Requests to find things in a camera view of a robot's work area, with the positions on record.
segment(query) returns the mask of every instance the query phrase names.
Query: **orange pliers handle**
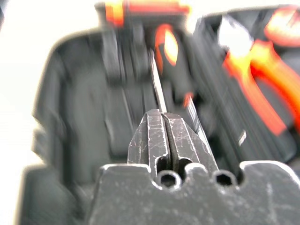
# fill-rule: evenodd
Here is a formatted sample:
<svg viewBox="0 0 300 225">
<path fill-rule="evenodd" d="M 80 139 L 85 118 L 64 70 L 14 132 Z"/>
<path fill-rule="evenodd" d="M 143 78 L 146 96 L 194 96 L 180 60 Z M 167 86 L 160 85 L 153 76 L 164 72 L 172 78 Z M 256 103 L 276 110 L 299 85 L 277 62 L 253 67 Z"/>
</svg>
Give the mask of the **orange pliers handle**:
<svg viewBox="0 0 300 225">
<path fill-rule="evenodd" d="M 252 58 L 252 51 L 242 57 L 228 52 L 223 65 L 237 79 L 243 94 L 269 130 L 279 135 L 286 126 L 257 86 L 250 68 Z"/>
<path fill-rule="evenodd" d="M 296 118 L 300 131 L 300 77 L 276 54 L 271 42 L 256 41 L 251 50 L 251 66 L 263 76 L 285 99 Z"/>
</svg>

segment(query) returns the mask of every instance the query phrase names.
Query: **screwdriver shaft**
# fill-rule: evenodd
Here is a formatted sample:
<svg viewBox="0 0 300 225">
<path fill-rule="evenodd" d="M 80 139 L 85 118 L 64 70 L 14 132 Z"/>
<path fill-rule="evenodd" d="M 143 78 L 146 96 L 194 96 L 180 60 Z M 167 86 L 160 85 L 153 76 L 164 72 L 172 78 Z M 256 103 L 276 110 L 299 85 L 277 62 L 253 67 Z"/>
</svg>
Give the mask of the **screwdriver shaft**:
<svg viewBox="0 0 300 225">
<path fill-rule="evenodd" d="M 150 50 L 150 59 L 151 59 L 151 77 L 158 101 L 158 107 L 161 113 L 166 113 L 167 108 L 165 106 L 165 98 L 163 94 L 163 89 L 161 87 L 159 75 L 158 75 L 158 68 L 156 66 L 155 58 L 154 58 L 154 52 Z"/>
</svg>

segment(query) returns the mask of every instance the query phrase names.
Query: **orange screwdriver handle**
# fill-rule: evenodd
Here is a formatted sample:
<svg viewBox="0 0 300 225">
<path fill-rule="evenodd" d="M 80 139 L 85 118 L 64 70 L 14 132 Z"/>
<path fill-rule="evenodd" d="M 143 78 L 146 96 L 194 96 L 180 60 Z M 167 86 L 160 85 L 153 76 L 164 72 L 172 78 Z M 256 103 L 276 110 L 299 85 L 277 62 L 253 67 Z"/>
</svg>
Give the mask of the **orange screwdriver handle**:
<svg viewBox="0 0 300 225">
<path fill-rule="evenodd" d="M 187 107 L 194 96 L 193 85 L 184 46 L 170 25 L 156 29 L 154 49 L 159 75 L 171 82 L 175 101 Z"/>
</svg>

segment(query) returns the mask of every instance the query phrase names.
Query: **hex hole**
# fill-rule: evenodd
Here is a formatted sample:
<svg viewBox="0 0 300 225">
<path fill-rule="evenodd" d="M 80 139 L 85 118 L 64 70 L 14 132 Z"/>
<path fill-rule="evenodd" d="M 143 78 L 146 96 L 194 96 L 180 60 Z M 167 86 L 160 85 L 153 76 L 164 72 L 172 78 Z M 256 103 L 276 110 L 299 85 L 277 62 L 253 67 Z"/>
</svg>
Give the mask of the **hex hole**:
<svg viewBox="0 0 300 225">
<path fill-rule="evenodd" d="M 160 183 L 167 188 L 170 188 L 176 184 L 176 178 L 171 174 L 162 175 Z"/>
<path fill-rule="evenodd" d="M 168 189 L 179 189 L 182 184 L 180 176 L 172 170 L 163 170 L 156 177 L 157 184 Z"/>
<path fill-rule="evenodd" d="M 233 184 L 231 177 L 226 174 L 219 174 L 216 176 L 217 183 L 222 186 L 230 186 Z"/>
</svg>

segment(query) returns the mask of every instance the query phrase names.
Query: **white background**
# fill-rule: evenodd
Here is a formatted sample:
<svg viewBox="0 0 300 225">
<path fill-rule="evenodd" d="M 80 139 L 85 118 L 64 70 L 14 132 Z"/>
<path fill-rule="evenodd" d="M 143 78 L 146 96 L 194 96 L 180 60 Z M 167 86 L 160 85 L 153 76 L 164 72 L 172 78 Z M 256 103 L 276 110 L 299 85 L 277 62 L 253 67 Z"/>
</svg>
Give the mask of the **white background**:
<svg viewBox="0 0 300 225">
<path fill-rule="evenodd" d="M 230 8 L 287 3 L 287 0 L 203 2 L 194 7 L 197 16 Z M 49 51 L 63 36 L 98 25 L 94 3 L 94 0 L 10 0 L 7 4 L 0 31 L 0 225 L 13 224 L 23 168 L 41 162 L 30 151 L 35 127 L 31 113 Z"/>
</svg>

